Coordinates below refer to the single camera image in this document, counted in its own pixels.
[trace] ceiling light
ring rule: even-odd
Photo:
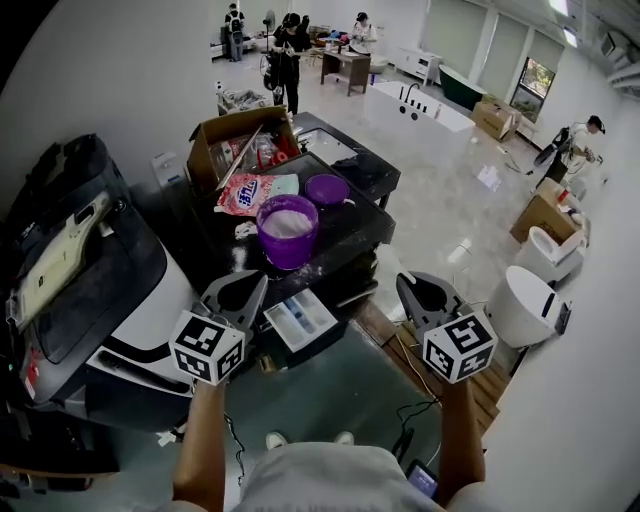
[[[568,28],[564,29],[564,37],[567,38],[567,43],[569,43],[574,48],[578,47],[578,40],[576,39],[576,35],[571,32]]]
[[[569,16],[569,10],[567,9],[567,0],[549,0],[551,7],[553,7],[560,14]]]

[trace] white bathtub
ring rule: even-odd
[[[419,149],[434,165],[455,164],[471,138],[475,123],[416,87],[405,103],[408,88],[401,82],[369,87],[365,95],[365,117],[399,142]],[[439,105],[442,108],[435,119]]]

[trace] purple bowl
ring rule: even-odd
[[[311,229],[294,238],[276,238],[265,232],[263,227],[269,215],[282,210],[306,215],[311,221]],[[295,270],[309,262],[319,224],[318,210],[314,204],[297,195],[285,194],[267,199],[256,215],[258,240],[269,261],[281,270]]]
[[[304,186],[307,197],[319,205],[342,203],[349,197],[349,185],[333,174],[319,174],[309,179]]]

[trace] cap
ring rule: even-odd
[[[587,121],[587,123],[592,124],[593,126],[598,128],[598,130],[600,130],[602,133],[605,133],[604,124],[602,123],[602,120],[598,116],[591,116],[589,118],[589,121]]]
[[[284,28],[293,28],[300,25],[300,15],[295,12],[289,13],[289,17],[283,23]]]

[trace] open cardboard box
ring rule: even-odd
[[[500,142],[505,142],[516,133],[522,121],[522,114],[494,96],[485,94],[482,101],[476,103],[471,119],[482,131]]]
[[[558,204],[573,208],[578,204],[577,199],[571,194],[568,194],[562,203],[558,203],[558,197],[563,191],[564,188],[561,185],[546,178],[511,228],[511,236],[518,242],[524,243],[529,238],[529,230],[537,226],[546,231],[558,245],[562,245],[571,235],[582,229],[567,213],[558,210]]]
[[[228,114],[200,123],[196,127],[189,138],[189,141],[193,141],[193,146],[187,160],[187,169],[197,195],[213,192],[228,170],[216,168],[211,159],[209,146],[242,135],[251,135],[260,125],[264,125],[263,132],[278,133],[289,141],[290,147],[298,148],[287,119],[287,111],[283,106]]]

